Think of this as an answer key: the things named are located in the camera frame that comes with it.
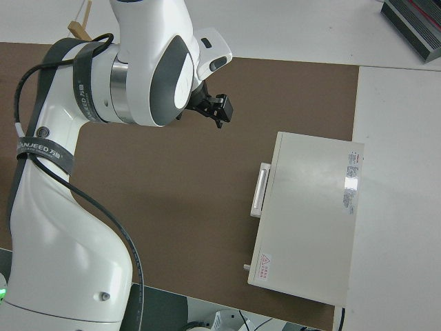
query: brown tabletop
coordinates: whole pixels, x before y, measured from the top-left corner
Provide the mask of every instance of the brown tabletop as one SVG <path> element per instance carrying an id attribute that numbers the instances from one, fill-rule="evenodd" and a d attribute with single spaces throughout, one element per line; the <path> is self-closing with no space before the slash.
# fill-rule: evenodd
<path id="1" fill-rule="evenodd" d="M 46 45 L 0 43 L 0 247 L 15 168 L 12 98 Z M 21 109 L 29 118 L 36 77 Z M 164 128 L 88 123 L 71 182 L 106 205 L 138 246 L 146 285 L 323 330 L 334 307 L 247 284 L 258 219 L 249 211 L 277 131 L 351 140 L 358 67 L 234 59 L 207 80 L 234 114 L 221 130 L 186 111 Z M 79 201 L 96 216 L 103 216 Z"/>

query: white box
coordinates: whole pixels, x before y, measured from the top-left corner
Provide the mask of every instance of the white box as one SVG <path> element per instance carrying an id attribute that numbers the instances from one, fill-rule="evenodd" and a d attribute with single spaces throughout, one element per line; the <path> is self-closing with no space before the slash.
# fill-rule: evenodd
<path id="1" fill-rule="evenodd" d="M 248 283 L 345 307 L 362 153 L 278 133 Z"/>

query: black cable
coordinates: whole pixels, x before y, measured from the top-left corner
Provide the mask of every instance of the black cable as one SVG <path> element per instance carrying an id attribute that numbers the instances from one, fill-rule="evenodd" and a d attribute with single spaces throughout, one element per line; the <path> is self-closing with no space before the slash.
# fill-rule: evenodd
<path id="1" fill-rule="evenodd" d="M 338 331 L 343 330 L 343 323 L 345 322 L 345 312 L 346 310 L 342 308 L 342 316 L 340 317 L 340 325 L 338 326 Z"/>
<path id="2" fill-rule="evenodd" d="M 243 314 L 242 314 L 242 312 L 241 312 L 240 310 L 239 310 L 239 314 L 240 314 L 240 316 L 242 317 L 242 319 L 243 319 L 243 323 L 245 323 L 245 326 L 247 327 L 247 330 L 249 331 L 247 321 L 245 320 L 245 317 L 243 316 Z"/>
<path id="3" fill-rule="evenodd" d="M 205 326 L 204 322 L 189 322 L 185 324 L 179 331 L 187 331 L 191 330 L 192 328 L 197 328 L 198 326 Z"/>
<path id="4" fill-rule="evenodd" d="M 105 41 L 105 43 L 103 43 L 102 45 L 100 45 L 99 47 L 95 48 L 94 52 L 92 53 L 92 56 L 95 57 L 98 54 L 101 54 L 104 50 L 106 50 L 110 44 L 113 41 L 113 34 L 111 33 L 106 33 L 106 34 L 102 34 L 101 36 L 93 39 L 92 41 L 100 41 L 107 38 L 107 40 Z M 17 88 L 15 90 L 15 94 L 14 94 L 14 120 L 15 123 L 20 123 L 20 114 L 19 114 L 19 102 L 20 102 L 20 95 L 21 95 L 21 91 L 23 89 L 23 86 L 25 85 L 25 82 L 28 80 L 28 78 L 36 71 L 38 70 L 42 70 L 42 69 L 55 69 L 58 68 L 59 66 L 68 66 L 70 64 L 74 63 L 74 59 L 68 59 L 68 60 L 62 60 L 62 61 L 58 61 L 58 62 L 52 62 L 52 63 L 42 63 L 39 64 L 37 66 L 34 66 L 32 68 L 30 68 L 20 79 Z"/>
<path id="5" fill-rule="evenodd" d="M 103 39 L 107 39 L 103 44 L 101 44 L 99 47 L 95 48 L 92 57 L 95 57 L 98 54 L 101 54 L 106 50 L 113 42 L 114 36 L 111 33 L 102 34 L 101 36 L 93 39 L 92 41 L 100 41 Z M 67 66 L 74 63 L 74 59 L 68 59 L 68 60 L 62 60 L 58 62 L 53 63 L 42 63 L 37 66 L 34 66 L 30 68 L 20 79 L 20 82 L 17 85 L 17 89 L 15 90 L 14 94 L 14 120 L 15 123 L 20 123 L 20 112 L 19 112 L 19 103 L 20 103 L 20 96 L 21 91 L 23 89 L 23 86 L 25 82 L 28 80 L 28 78 L 36 71 L 38 70 L 44 70 L 44 69 L 55 69 L 59 66 Z M 73 191 L 80 197 L 84 198 L 87 202 L 91 203 L 94 207 L 98 208 L 105 216 L 107 216 L 110 221 L 118 228 L 118 230 L 121 232 L 121 234 L 124 236 L 124 239 L 127 241 L 130 250 L 132 251 L 132 255 L 134 257 L 134 261 L 136 264 L 136 269 L 138 270 L 138 277 L 139 277 L 139 309 L 136 314 L 136 319 L 138 321 L 138 331 L 141 331 L 141 324 L 143 321 L 143 311 L 144 311 L 144 274 L 143 274 L 143 268 L 141 265 L 141 260 L 139 259 L 138 251 L 136 250 L 136 247 L 134 245 L 134 242 L 132 238 L 130 238 L 130 235 L 125 230 L 125 228 L 118 222 L 116 217 L 109 212 L 107 209 L 104 208 L 98 201 L 94 200 L 92 197 L 78 189 L 77 187 L 73 186 L 71 183 L 65 181 L 61 177 L 57 176 L 55 173 L 53 173 L 51 170 L 49 170 L 47 167 L 45 167 L 40 160 L 37 159 L 37 157 L 33 154 L 29 154 L 29 158 L 32 160 L 32 162 L 35 164 L 36 167 L 40 168 L 42 171 L 44 171 L 48 176 L 52 177 L 55 181 L 58 181 L 61 185 L 65 186 L 69 190 Z"/>
<path id="6" fill-rule="evenodd" d="M 262 324 L 260 324 L 257 328 L 254 329 L 254 331 L 256 331 L 257 329 L 259 329 L 262 325 L 265 325 L 266 323 L 268 323 L 269 321 L 271 321 L 272 319 L 268 319 L 265 322 L 263 322 Z"/>
<path id="7" fill-rule="evenodd" d="M 118 228 L 118 230 L 122 233 L 125 240 L 129 244 L 130 249 L 132 250 L 133 257 L 135 259 L 135 264 L 138 269 L 138 277 L 139 277 L 139 288 L 140 288 L 140 300 L 142 299 L 142 305 L 141 309 L 138 311 L 138 320 L 139 320 L 139 330 L 141 330 L 141 321 L 142 321 L 142 315 L 143 315 L 143 303 L 144 303 L 144 275 L 143 275 L 143 269 L 141 267 L 141 260 L 139 259 L 138 251 L 136 250 L 136 247 L 133 243 L 132 238 L 130 238 L 130 235 L 127 233 L 126 229 L 122 226 L 121 223 L 118 222 L 116 217 L 107 210 L 103 205 L 101 205 L 97 200 L 93 199 L 91 196 L 87 195 L 80 189 L 78 189 L 76 186 L 73 186 L 68 181 L 65 181 L 57 174 L 53 173 L 51 170 L 49 170 L 45 165 L 43 165 L 40 160 L 37 159 L 37 157 L 34 154 L 29 154 L 29 159 L 32 160 L 32 162 L 35 164 L 36 167 L 40 168 L 44 173 L 46 173 L 49 177 L 52 177 L 55 181 L 58 181 L 62 186 L 68 188 L 75 194 L 79 195 L 83 199 L 85 199 L 88 203 L 93 205 L 95 208 L 99 209 L 105 216 L 107 216 L 110 221 Z"/>

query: label sticker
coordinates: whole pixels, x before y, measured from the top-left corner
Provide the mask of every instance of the label sticker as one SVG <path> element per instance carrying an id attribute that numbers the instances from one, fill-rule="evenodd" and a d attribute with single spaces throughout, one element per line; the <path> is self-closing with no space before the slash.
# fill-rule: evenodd
<path id="1" fill-rule="evenodd" d="M 260 281 L 267 281 L 269 275 L 269 267 L 271 265 L 272 257 L 270 254 L 261 253 L 259 258 L 259 268 L 257 279 Z"/>
<path id="2" fill-rule="evenodd" d="M 360 154 L 350 152 L 348 155 L 348 165 L 345 177 L 345 193 L 343 194 L 343 210 L 347 214 L 352 215 L 357 208 L 357 190 L 358 190 L 358 172 Z"/>

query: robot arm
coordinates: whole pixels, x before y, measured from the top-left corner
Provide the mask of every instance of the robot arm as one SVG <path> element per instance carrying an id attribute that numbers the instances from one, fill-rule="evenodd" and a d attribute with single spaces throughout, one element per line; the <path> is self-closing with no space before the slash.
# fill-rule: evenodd
<path id="1" fill-rule="evenodd" d="M 218 127 L 231 119 L 228 98 L 211 98 L 204 82 L 232 58 L 217 32 L 193 33 L 183 0 L 111 4 L 121 44 L 109 43 L 99 54 L 97 42 L 53 45 L 45 63 L 74 61 L 42 71 L 34 113 L 19 141 L 21 156 L 38 155 L 65 182 L 70 166 L 62 160 L 73 158 L 88 121 L 164 126 L 185 108 Z M 19 158 L 11 190 L 14 253 L 0 305 L 2 330 L 117 331 L 132 282 L 127 249 L 36 164 Z"/>
<path id="2" fill-rule="evenodd" d="M 121 31 L 114 67 L 127 68 L 122 74 L 112 73 L 110 82 L 119 118 L 126 123 L 164 126 L 182 113 L 189 100 L 190 109 L 195 110 L 200 103 L 195 105 L 190 99 L 192 91 L 201 90 L 203 81 L 232 59 L 222 36 L 212 28 L 193 33 L 183 1 L 112 0 L 111 4 Z M 121 81 L 125 81 L 125 91 L 121 91 Z M 224 103 L 230 106 L 226 98 Z M 209 107 L 199 109 L 218 123 L 229 121 L 231 115 L 216 117 L 210 109 L 221 106 L 209 101 Z"/>

